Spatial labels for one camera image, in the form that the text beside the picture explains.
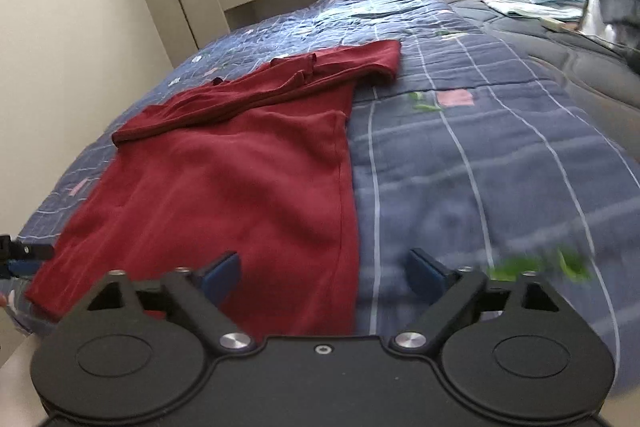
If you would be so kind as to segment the blue plaid quilt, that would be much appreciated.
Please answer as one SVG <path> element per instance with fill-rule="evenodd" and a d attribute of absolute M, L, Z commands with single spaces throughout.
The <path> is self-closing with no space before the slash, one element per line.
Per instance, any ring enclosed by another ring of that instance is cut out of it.
<path fill-rule="evenodd" d="M 444 265 L 577 253 L 553 282 L 639 384 L 639 166 L 551 76 L 442 0 L 319 0 L 221 38 L 139 108 L 238 78 L 308 46 L 401 43 L 397 81 L 356 92 L 347 134 L 360 234 L 357 327 L 386 334 L 423 305 L 404 277 L 419 246 Z"/>

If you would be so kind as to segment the grey quilted bedspread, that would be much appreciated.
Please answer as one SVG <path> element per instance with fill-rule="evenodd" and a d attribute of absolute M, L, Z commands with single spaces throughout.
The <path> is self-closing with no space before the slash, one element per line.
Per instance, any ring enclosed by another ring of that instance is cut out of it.
<path fill-rule="evenodd" d="M 556 83 L 631 156 L 639 156 L 639 75 L 623 57 L 577 32 L 500 14 L 480 0 L 442 0 L 468 22 L 551 70 Z"/>

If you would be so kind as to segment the dark red sweater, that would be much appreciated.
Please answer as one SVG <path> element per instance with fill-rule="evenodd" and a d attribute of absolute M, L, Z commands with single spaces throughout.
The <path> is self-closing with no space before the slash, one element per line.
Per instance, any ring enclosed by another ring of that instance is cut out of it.
<path fill-rule="evenodd" d="M 400 44 L 275 60 L 151 105 L 74 212 L 27 298 L 59 320 L 108 271 L 152 280 L 234 251 L 222 309 L 255 337 L 354 328 L 358 221 L 346 124 L 360 83 L 396 79 Z"/>

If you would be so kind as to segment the white small box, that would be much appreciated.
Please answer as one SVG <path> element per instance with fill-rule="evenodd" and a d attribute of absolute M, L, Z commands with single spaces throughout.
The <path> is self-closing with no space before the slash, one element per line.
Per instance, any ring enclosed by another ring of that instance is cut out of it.
<path fill-rule="evenodd" d="M 566 23 L 562 22 L 562 20 L 556 20 L 552 17 L 541 17 L 539 19 L 539 23 L 542 27 L 547 28 L 550 31 L 554 32 L 562 32 L 562 31 L 571 31 L 572 28 L 568 27 Z"/>

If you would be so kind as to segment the light blue folded cloth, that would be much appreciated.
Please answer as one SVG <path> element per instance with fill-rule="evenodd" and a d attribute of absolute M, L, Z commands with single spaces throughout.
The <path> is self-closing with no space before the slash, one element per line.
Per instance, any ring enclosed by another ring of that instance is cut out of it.
<path fill-rule="evenodd" d="M 587 0 L 478 0 L 506 16 L 555 18 L 574 22 L 582 16 Z"/>

